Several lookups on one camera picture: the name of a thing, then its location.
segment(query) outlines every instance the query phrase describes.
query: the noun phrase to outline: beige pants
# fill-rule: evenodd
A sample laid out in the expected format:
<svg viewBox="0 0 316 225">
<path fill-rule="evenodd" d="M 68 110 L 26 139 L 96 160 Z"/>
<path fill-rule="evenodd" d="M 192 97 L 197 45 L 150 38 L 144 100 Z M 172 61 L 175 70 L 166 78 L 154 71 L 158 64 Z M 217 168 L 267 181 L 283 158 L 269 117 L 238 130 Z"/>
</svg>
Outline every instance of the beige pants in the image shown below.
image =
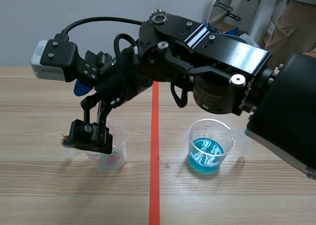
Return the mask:
<svg viewBox="0 0 316 225">
<path fill-rule="evenodd" d="M 265 47 L 272 53 L 273 66 L 286 62 L 294 52 L 308 52 L 316 47 L 316 5 L 288 0 L 275 24 Z"/>
</svg>

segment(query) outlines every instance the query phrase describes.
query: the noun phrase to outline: measuring cup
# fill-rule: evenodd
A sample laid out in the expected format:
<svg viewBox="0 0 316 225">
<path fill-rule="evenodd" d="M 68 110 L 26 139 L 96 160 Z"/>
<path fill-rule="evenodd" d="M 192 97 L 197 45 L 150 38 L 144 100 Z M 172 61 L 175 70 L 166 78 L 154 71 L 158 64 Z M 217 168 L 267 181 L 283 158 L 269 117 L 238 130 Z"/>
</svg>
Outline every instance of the measuring cup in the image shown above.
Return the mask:
<svg viewBox="0 0 316 225">
<path fill-rule="evenodd" d="M 120 168 L 126 160 L 125 142 L 129 139 L 129 133 L 125 127 L 116 120 L 107 119 L 107 127 L 113 135 L 112 153 L 85 151 L 96 167 L 101 171 L 113 171 Z"/>
<path fill-rule="evenodd" d="M 214 119 L 193 123 L 185 136 L 189 142 L 188 158 L 195 169 L 212 172 L 219 169 L 237 142 L 241 142 L 241 155 L 250 151 L 251 140 L 241 130 L 232 130 Z"/>
</svg>

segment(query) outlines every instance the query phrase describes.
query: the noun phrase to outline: red tape line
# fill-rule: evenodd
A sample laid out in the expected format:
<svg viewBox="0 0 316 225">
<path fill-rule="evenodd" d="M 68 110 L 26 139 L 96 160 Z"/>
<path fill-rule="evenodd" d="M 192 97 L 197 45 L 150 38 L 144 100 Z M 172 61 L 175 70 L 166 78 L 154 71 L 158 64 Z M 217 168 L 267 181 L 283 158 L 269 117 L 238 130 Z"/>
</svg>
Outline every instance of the red tape line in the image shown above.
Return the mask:
<svg viewBox="0 0 316 225">
<path fill-rule="evenodd" d="M 160 225 L 158 82 L 154 82 L 153 84 L 152 132 L 150 145 L 149 225 Z"/>
</svg>

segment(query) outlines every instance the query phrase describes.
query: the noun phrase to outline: wood grain surface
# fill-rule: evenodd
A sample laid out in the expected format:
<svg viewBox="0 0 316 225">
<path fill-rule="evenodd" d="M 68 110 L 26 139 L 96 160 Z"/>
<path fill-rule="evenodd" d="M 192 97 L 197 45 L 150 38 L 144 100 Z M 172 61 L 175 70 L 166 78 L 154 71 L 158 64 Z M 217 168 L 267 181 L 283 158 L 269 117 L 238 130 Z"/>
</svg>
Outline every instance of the wood grain surface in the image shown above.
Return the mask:
<svg viewBox="0 0 316 225">
<path fill-rule="evenodd" d="M 80 151 L 66 159 L 60 145 L 83 117 L 73 85 L 36 79 L 31 68 L 0 68 L 0 224 L 147 225 L 152 90 L 109 115 L 131 138 L 123 167 L 103 173 Z M 316 183 L 254 141 L 248 157 L 237 146 L 213 175 L 187 162 L 193 122 L 214 118 L 243 130 L 248 114 L 209 114 L 191 95 L 179 109 L 168 83 L 159 90 L 162 225 L 316 224 Z"/>
</svg>

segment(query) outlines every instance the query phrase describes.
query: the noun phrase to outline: black cable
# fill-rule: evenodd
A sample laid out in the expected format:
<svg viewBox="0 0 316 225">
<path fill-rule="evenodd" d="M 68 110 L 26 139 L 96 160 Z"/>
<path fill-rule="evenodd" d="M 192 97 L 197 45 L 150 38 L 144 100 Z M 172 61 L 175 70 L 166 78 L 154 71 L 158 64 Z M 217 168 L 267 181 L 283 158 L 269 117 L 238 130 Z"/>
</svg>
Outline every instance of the black cable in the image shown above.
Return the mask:
<svg viewBox="0 0 316 225">
<path fill-rule="evenodd" d="M 115 57 L 117 58 L 118 72 L 121 72 L 121 79 L 122 79 L 122 85 L 123 85 L 122 94 L 119 97 L 119 100 L 115 102 L 114 107 L 121 106 L 124 103 L 127 97 L 127 92 L 128 92 L 128 84 L 126 84 L 127 83 L 126 69 L 124 67 L 123 57 L 119 49 L 119 41 L 121 39 L 128 41 L 132 45 L 132 47 L 137 46 L 136 41 L 128 34 L 118 34 L 114 39 L 114 53 L 115 53 Z"/>
<path fill-rule="evenodd" d="M 90 17 L 90 18 L 82 19 L 70 24 L 61 33 L 67 35 L 69 31 L 72 30 L 74 27 L 85 24 L 85 23 L 94 22 L 94 21 L 117 21 L 117 22 L 124 22 L 124 23 L 130 23 L 130 24 L 135 24 L 135 25 L 141 25 L 143 23 L 142 21 L 136 21 L 136 20 L 126 19 L 126 18 L 119 18 L 119 17 L 110 17 L 110 16 Z"/>
</svg>

